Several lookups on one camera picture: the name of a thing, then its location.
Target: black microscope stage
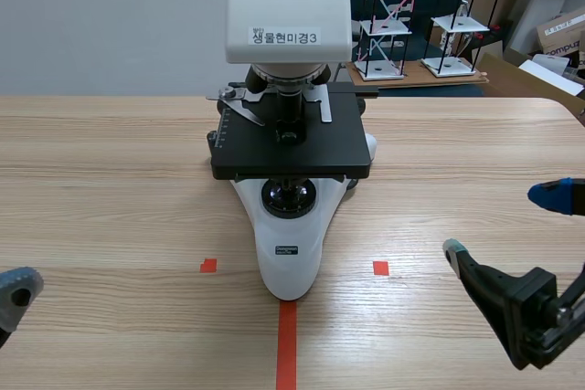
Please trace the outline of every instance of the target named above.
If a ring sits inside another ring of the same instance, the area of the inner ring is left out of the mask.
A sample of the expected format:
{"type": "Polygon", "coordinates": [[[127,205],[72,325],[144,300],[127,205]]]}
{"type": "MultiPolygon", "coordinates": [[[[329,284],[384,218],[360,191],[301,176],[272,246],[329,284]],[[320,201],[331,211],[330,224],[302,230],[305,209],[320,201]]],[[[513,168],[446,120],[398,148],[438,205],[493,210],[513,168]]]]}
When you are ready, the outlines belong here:
{"type": "Polygon", "coordinates": [[[211,148],[211,167],[218,180],[250,178],[350,178],[369,176],[371,159],[357,98],[330,93],[333,122],[321,122],[319,102],[304,103],[306,139],[297,145],[277,141],[276,95],[257,103],[244,101],[266,125],[248,121],[230,108],[223,111],[211,148]]]}

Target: white wall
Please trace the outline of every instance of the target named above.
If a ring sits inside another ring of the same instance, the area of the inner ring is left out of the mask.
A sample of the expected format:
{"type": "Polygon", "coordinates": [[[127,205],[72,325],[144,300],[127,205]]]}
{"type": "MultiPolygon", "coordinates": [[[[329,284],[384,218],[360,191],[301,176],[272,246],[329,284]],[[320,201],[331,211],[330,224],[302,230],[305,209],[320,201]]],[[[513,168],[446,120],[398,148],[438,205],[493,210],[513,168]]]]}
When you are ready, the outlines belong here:
{"type": "Polygon", "coordinates": [[[216,94],[226,0],[0,0],[0,94],[216,94]]]}

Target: red tape marker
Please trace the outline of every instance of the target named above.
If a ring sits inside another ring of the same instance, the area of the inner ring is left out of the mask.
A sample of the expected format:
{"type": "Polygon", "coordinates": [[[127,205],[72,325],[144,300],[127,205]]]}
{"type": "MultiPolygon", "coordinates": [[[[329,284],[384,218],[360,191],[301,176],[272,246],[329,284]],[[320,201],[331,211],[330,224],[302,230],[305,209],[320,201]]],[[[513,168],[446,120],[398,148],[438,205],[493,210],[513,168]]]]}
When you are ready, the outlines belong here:
{"type": "Polygon", "coordinates": [[[281,301],[276,390],[296,390],[296,302],[281,301]]]}
{"type": "Polygon", "coordinates": [[[389,276],[390,267],[386,261],[375,260],[374,261],[374,275],[375,276],[389,276]]]}
{"type": "Polygon", "coordinates": [[[200,273],[215,273],[218,271],[218,260],[217,259],[205,259],[199,266],[200,273]]]}

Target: wooden tabletop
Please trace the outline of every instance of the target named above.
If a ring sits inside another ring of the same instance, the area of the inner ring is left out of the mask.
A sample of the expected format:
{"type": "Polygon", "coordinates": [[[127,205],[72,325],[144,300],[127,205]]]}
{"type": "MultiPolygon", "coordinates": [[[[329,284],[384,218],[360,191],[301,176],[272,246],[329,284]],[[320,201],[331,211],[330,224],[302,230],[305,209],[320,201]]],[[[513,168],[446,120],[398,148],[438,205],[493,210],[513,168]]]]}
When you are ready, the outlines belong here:
{"type": "MultiPolygon", "coordinates": [[[[275,388],[279,302],[239,199],[211,176],[217,124],[196,98],[0,99],[0,268],[46,282],[0,352],[0,388],[275,388]],[[205,258],[217,273],[199,273],[205,258]]],[[[298,388],[582,390],[585,340],[518,372],[441,244],[564,289],[585,218],[526,193],[585,174],[585,129],[530,99],[369,101],[364,124],[378,156],[298,302],[298,388]]]]}

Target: microscope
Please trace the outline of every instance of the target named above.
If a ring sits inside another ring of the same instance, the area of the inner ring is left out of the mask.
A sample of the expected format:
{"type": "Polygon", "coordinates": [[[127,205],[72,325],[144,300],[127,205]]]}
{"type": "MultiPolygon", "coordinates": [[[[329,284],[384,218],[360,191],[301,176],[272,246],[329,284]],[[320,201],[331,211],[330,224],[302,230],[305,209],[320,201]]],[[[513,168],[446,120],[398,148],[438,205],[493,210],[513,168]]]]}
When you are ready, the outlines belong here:
{"type": "Polygon", "coordinates": [[[313,285],[335,210],[376,153],[356,95],[326,85],[328,63],[351,54],[350,0],[229,0],[227,60],[251,67],[214,98],[211,167],[246,208],[262,279],[281,300],[313,285]]]}

